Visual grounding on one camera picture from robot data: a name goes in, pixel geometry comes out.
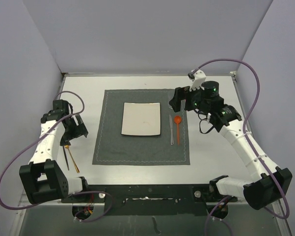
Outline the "clear plastic cup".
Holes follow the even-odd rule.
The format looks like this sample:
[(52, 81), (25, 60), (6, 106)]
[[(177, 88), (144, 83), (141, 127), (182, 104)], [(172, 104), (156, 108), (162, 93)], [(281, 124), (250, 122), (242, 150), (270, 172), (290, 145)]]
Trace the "clear plastic cup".
[(171, 106), (170, 101), (174, 98), (174, 93), (175, 93), (175, 90), (174, 90), (174, 89), (170, 89), (170, 90), (167, 92), (168, 107), (169, 107), (170, 109), (173, 109), (172, 106)]

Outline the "silver table knife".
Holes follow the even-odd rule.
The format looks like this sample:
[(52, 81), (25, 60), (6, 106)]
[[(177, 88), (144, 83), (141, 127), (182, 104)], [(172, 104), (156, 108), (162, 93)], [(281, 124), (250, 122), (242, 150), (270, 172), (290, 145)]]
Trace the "silver table knife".
[(170, 144), (174, 145), (174, 137), (173, 137), (173, 120), (172, 116), (169, 115), (169, 125), (170, 125)]

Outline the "dark grey cloth placemat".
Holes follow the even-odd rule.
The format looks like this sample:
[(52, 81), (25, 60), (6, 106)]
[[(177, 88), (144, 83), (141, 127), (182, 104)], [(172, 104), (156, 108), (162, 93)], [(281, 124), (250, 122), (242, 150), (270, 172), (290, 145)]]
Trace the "dark grey cloth placemat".
[[(94, 165), (189, 165), (187, 113), (168, 107), (170, 89), (105, 90), (99, 129), (93, 154)], [(160, 103), (161, 134), (126, 136), (121, 134), (124, 103)], [(173, 120), (174, 145), (170, 144), (169, 115)], [(180, 144), (177, 145), (175, 116), (180, 116)]]

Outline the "orange plastic spoon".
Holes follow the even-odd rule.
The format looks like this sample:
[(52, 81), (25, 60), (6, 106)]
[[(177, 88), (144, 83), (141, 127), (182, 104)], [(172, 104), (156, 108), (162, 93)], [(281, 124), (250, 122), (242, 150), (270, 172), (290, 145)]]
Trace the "orange plastic spoon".
[(182, 118), (180, 116), (175, 116), (174, 118), (174, 122), (176, 124), (176, 129), (177, 129), (177, 145), (180, 144), (180, 129), (179, 129), (179, 125), (182, 122)]

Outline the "gold fork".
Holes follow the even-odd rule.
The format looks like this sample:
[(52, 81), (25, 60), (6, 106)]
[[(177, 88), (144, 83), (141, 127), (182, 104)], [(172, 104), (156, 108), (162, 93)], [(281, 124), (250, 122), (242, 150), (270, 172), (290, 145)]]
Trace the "gold fork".
[(69, 146), (69, 145), (66, 145), (66, 146), (64, 146), (64, 147), (68, 150), (68, 153), (69, 153), (69, 155), (70, 155), (70, 157), (71, 157), (71, 160), (72, 160), (72, 162), (73, 162), (74, 168), (75, 168), (76, 172), (79, 174), (79, 173), (80, 173), (80, 170), (79, 170), (79, 168), (78, 168), (78, 166), (77, 166), (77, 164), (76, 164), (76, 162), (75, 162), (75, 160), (74, 160), (74, 158), (73, 158), (73, 155), (72, 155), (72, 153), (71, 153), (71, 151), (70, 151), (70, 146)]

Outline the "dark thin utensil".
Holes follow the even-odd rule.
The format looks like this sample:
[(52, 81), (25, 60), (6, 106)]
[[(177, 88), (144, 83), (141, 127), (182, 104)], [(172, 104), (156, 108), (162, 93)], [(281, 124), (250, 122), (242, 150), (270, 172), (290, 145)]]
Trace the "dark thin utensil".
[(69, 163), (68, 163), (68, 158), (67, 158), (67, 154), (66, 154), (66, 148), (65, 148), (65, 146), (62, 146), (62, 150), (63, 150), (63, 154), (64, 154), (65, 163), (66, 163), (67, 169), (68, 169), (68, 171), (69, 171), (70, 168), (69, 168)]

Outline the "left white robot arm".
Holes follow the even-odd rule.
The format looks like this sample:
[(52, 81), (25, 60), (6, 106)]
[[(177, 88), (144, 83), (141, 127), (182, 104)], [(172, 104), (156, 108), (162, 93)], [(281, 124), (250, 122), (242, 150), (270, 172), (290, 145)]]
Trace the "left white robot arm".
[(90, 189), (84, 177), (66, 177), (56, 159), (60, 147), (87, 136), (88, 130), (80, 115), (71, 113), (72, 105), (66, 100), (53, 101), (53, 108), (41, 118), (40, 141), (27, 165), (20, 167), (19, 175), (31, 204), (65, 199), (73, 195), (85, 202)]

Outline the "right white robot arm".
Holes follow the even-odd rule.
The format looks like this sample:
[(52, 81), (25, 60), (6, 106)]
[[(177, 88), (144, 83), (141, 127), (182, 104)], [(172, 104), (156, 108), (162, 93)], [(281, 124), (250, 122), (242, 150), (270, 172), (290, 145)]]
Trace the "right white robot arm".
[(288, 191), (292, 173), (280, 168), (256, 143), (251, 133), (245, 129), (244, 120), (231, 105), (225, 104), (219, 95), (219, 83), (204, 82), (199, 89), (177, 87), (169, 105), (173, 111), (181, 110), (185, 101), (185, 111), (196, 111), (205, 115), (205, 120), (223, 136), (238, 154), (247, 168), (251, 181), (220, 176), (210, 181), (209, 196), (220, 201), (225, 196), (243, 198), (255, 210), (281, 199)]

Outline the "white square plate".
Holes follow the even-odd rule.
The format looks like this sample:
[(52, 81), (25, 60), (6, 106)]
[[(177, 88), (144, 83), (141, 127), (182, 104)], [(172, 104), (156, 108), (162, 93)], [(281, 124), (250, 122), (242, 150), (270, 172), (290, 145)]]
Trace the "white square plate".
[(161, 134), (160, 103), (124, 103), (121, 134), (158, 136)]

